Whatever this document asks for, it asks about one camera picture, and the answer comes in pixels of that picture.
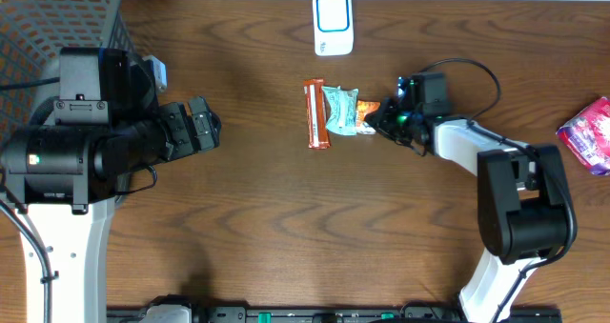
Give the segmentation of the red purple snack packet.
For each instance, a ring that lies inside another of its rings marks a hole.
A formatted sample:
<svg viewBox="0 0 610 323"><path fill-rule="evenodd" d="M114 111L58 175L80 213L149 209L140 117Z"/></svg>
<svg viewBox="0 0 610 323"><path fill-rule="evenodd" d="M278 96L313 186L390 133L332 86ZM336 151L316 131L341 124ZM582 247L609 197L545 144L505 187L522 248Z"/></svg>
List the red purple snack packet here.
<svg viewBox="0 0 610 323"><path fill-rule="evenodd" d="M559 140L593 175L609 174L609 99L600 97L564 123Z"/></svg>

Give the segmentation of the small orange box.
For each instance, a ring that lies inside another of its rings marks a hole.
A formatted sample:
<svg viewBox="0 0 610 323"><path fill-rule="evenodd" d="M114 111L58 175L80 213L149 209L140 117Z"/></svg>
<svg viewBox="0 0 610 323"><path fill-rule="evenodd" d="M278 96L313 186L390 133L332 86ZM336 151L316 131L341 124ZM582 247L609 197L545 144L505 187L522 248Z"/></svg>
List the small orange box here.
<svg viewBox="0 0 610 323"><path fill-rule="evenodd" d="M356 133L371 135L376 131L366 122L366 116L376 112L380 107L379 102L358 100L356 102Z"/></svg>

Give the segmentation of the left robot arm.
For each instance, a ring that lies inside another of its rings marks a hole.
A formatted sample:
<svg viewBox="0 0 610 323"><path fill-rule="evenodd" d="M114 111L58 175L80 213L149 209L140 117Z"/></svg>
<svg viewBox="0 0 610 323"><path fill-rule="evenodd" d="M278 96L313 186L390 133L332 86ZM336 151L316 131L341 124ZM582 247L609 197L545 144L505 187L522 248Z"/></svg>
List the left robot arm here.
<svg viewBox="0 0 610 323"><path fill-rule="evenodd" d="M210 151L221 121L203 97L160 104L153 60L64 48L59 93L1 151L1 210L21 233L30 322L103 322L121 177Z"/></svg>

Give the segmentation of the brown orange snack bar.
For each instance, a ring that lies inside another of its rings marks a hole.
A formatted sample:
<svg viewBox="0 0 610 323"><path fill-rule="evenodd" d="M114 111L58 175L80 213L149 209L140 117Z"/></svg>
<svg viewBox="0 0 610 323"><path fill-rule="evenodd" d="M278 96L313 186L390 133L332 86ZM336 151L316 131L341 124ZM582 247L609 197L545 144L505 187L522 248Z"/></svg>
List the brown orange snack bar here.
<svg viewBox="0 0 610 323"><path fill-rule="evenodd" d="M326 128L326 104L322 87L325 85L323 78L314 78L303 82L306 97L309 148L314 150L325 150L331 147L331 141Z"/></svg>

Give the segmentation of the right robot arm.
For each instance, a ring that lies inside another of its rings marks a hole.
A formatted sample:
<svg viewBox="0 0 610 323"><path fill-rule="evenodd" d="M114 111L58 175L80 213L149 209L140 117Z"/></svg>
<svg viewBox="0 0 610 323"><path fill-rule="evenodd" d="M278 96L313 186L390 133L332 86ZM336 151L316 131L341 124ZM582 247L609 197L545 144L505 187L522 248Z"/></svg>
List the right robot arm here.
<svg viewBox="0 0 610 323"><path fill-rule="evenodd" d="M383 137L451 161L476 177L484 251L458 295L459 305L470 322L507 319L529 276L561 260L576 239L559 149L515 141L454 115L441 72L398 79L396 95L365 121Z"/></svg>

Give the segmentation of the teal snack wrapper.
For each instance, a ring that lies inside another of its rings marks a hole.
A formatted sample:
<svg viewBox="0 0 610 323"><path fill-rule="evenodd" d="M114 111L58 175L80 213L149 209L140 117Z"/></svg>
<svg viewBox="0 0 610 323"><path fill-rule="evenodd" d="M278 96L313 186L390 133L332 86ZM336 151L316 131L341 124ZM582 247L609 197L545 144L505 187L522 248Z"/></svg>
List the teal snack wrapper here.
<svg viewBox="0 0 610 323"><path fill-rule="evenodd" d="M328 131L343 135L356 135L356 102L358 89L344 90L341 87L322 87L330 105L330 117L327 120Z"/></svg>

